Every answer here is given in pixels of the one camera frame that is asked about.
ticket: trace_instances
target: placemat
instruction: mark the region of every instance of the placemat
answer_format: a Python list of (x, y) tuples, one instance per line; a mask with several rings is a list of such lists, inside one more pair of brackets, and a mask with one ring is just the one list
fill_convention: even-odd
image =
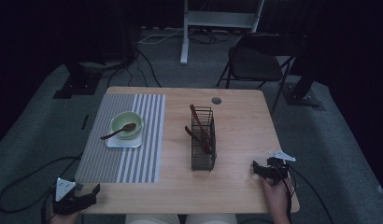
[[(105, 94), (75, 179), (79, 183), (153, 183), (159, 179), (165, 95)], [(120, 112), (144, 120), (140, 147), (108, 148), (99, 137)]]

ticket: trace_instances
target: black cable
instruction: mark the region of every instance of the black cable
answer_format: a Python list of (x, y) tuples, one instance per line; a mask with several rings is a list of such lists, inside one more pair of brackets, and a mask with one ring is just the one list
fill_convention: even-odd
[(121, 10), (120, 10), (120, 2), (119, 1), (115, 1), (116, 3), (116, 9), (118, 11), (118, 15), (119, 15), (119, 22), (120, 22), (120, 27), (121, 27), (121, 37), (122, 37), (122, 60), (124, 61), (125, 59), (125, 52), (126, 52), (126, 49), (125, 49), (125, 33), (124, 33), (124, 24), (122, 22), (122, 17), (121, 17)]
[(319, 199), (319, 201), (320, 201), (320, 203), (321, 203), (323, 209), (325, 210), (325, 213), (326, 213), (326, 215), (328, 216), (328, 219), (330, 220), (330, 222), (331, 222), (332, 224), (334, 224), (333, 219), (332, 219), (332, 217), (331, 217), (331, 214), (329, 213), (328, 208), (326, 207), (325, 203), (323, 202), (322, 198), (319, 196), (319, 194), (318, 194), (318, 192), (315, 190), (315, 188), (314, 188), (314, 187), (311, 185), (311, 183), (308, 182), (308, 181), (305, 179), (305, 177), (302, 176), (298, 171), (296, 171), (296, 170), (295, 170), (293, 167), (291, 167), (291, 166), (290, 166), (290, 168), (291, 168), (291, 169), (292, 169), (298, 176), (300, 176), (300, 177), (304, 180), (304, 182), (306, 182), (306, 184), (307, 184), (307, 185), (314, 191), (314, 193), (316, 194), (317, 198)]
[(50, 196), (50, 194), (48, 193), (46, 195), (45, 200), (43, 200), (42, 207), (40, 208), (40, 220), (41, 220), (42, 224), (46, 223), (46, 204), (47, 204), (47, 200), (49, 199), (49, 196)]
[(127, 86), (131, 87), (131, 86), (130, 86), (130, 83), (131, 83), (131, 81), (132, 81), (133, 78), (134, 78), (134, 74), (131, 73), (129, 69), (130, 69), (130, 67), (127, 68), (127, 72), (130, 74), (131, 77), (130, 77), (130, 80), (128, 80)]
[(110, 87), (110, 80), (112, 80), (112, 78), (113, 78), (116, 74), (118, 74), (119, 71), (121, 71), (122, 69), (125, 69), (125, 68), (126, 68), (126, 67), (121, 67), (121, 68), (117, 69), (116, 71), (114, 71), (114, 72), (112, 73), (112, 75), (110, 75), (109, 80), (108, 80), (107, 83), (106, 83), (106, 88), (107, 88), (107, 89)]
[(293, 194), (296, 192), (297, 179), (296, 179), (296, 176), (293, 173), (290, 172), (290, 174), (291, 174), (291, 179), (293, 180), (293, 185), (294, 185), (293, 192), (291, 193), (291, 197), (293, 197)]
[(56, 217), (57, 216), (57, 214), (54, 214), (54, 215), (52, 215), (49, 219), (47, 219), (47, 221), (45, 221), (45, 223), (43, 223), (43, 224), (47, 224), (47, 223), (49, 223), (50, 222), (50, 220), (52, 220), (54, 217)]
[(48, 162), (47, 164), (41, 166), (40, 168), (37, 168), (36, 170), (34, 170), (32, 173), (28, 174), (28, 175), (25, 175), (13, 182), (11, 182), (10, 184), (8, 184), (6, 187), (4, 187), (1, 191), (0, 191), (0, 212), (2, 213), (7, 213), (7, 214), (14, 214), (14, 213), (19, 213), (21, 211), (24, 211), (32, 206), (34, 206), (35, 204), (37, 204), (38, 202), (40, 202), (45, 196), (47, 196), (48, 193), (50, 193), (51, 189), (52, 189), (52, 186), (55, 185), (55, 182), (53, 184), (50, 185), (50, 187), (41, 195), (39, 196), (36, 200), (34, 200), (32, 203), (24, 206), (23, 208), (19, 208), (19, 209), (13, 209), (13, 210), (7, 210), (5, 208), (2, 207), (1, 205), (1, 201), (2, 201), (2, 197), (3, 195), (5, 195), (10, 188), (12, 188), (13, 186), (21, 183), (23, 180), (25, 180), (26, 178), (36, 174), (37, 172), (43, 170), (44, 168), (52, 165), (53, 163), (57, 162), (57, 161), (64, 161), (64, 160), (70, 160), (70, 159), (73, 159), (73, 161), (64, 169), (64, 171), (60, 174), (63, 175), (69, 168), (70, 166), (77, 160), (80, 160), (80, 156), (82, 154), (78, 155), (77, 157), (62, 157), (62, 158), (59, 158), (57, 160), (54, 160), (54, 161), (50, 161)]
[(290, 191), (290, 188), (288, 187), (287, 183), (285, 182), (285, 178), (282, 176), (281, 172), (279, 172), (279, 169), (278, 169), (278, 164), (275, 164), (274, 167), (276, 168), (278, 174), (279, 174), (279, 177), (281, 178), (282, 182), (284, 183), (285, 185), (285, 188), (287, 189), (287, 200), (288, 200), (288, 204), (287, 204), (287, 217), (288, 217), (288, 220), (290, 221), (290, 224), (291, 224), (291, 191)]
[(139, 49), (138, 49), (138, 52), (139, 52), (140, 54), (142, 54), (142, 56), (146, 59), (146, 61), (147, 61), (148, 64), (150, 65), (150, 70), (151, 70), (151, 73), (152, 73), (152, 75), (153, 75), (153, 77), (154, 77), (154, 80), (156, 80), (157, 85), (159, 85), (159, 87), (161, 87), (162, 85), (160, 85), (159, 80), (157, 80), (156, 74), (154, 74), (153, 66), (151, 65), (149, 59), (148, 59), (148, 58), (145, 56), (145, 54), (143, 54)]
[(196, 38), (190, 37), (189, 38), (190, 41), (195, 44), (204, 44), (204, 45), (213, 45), (213, 44), (220, 44), (220, 43), (225, 43), (229, 41), (234, 41), (241, 35), (241, 33), (238, 33), (237, 35), (228, 34), (228, 36), (225, 39), (218, 39), (217, 35), (215, 35), (214, 33), (206, 32), (206, 31), (200, 31), (197, 34), (202, 34), (204, 36), (207, 36), (209, 40), (202, 41), (202, 40), (198, 40)]
[(148, 87), (148, 81), (146, 80), (145, 73), (139, 68), (139, 60), (136, 59), (136, 69), (142, 74), (142, 77), (145, 79), (145, 86)]

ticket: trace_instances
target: green bowl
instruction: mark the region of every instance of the green bowl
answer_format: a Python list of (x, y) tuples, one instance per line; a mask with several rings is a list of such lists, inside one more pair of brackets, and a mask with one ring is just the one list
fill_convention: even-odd
[(116, 135), (120, 139), (131, 140), (136, 138), (139, 135), (141, 131), (141, 126), (142, 126), (142, 118), (135, 112), (125, 111), (125, 112), (119, 113), (110, 122), (110, 128), (112, 129), (112, 132), (115, 132), (121, 129), (124, 125), (129, 123), (135, 123), (135, 128), (133, 130), (131, 130), (130, 132), (122, 131), (117, 133)]

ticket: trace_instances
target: white stand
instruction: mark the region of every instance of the white stand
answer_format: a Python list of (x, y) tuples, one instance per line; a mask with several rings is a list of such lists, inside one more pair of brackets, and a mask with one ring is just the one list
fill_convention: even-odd
[(233, 13), (233, 12), (213, 12), (213, 11), (189, 11), (188, 0), (185, 0), (185, 11), (183, 17), (183, 43), (180, 55), (180, 64), (186, 65), (188, 62), (189, 49), (189, 25), (201, 26), (220, 26), (250, 28), (252, 33), (256, 32), (261, 18), (264, 0), (260, 0), (255, 14), (252, 13)]

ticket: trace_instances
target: wooden table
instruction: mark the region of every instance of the wooden table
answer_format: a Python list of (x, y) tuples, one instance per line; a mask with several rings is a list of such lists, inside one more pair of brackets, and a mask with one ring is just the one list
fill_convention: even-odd
[[(101, 184), (98, 203), (86, 214), (266, 213), (252, 161), (266, 164), (279, 151), (263, 94), (254, 90), (111, 87), (107, 93), (165, 94), (163, 149), (157, 183)], [(211, 100), (219, 97), (221, 104)], [(211, 171), (191, 168), (190, 104), (211, 106), (218, 157)], [(96, 184), (85, 184), (82, 194)], [(296, 195), (292, 212), (299, 210)]]

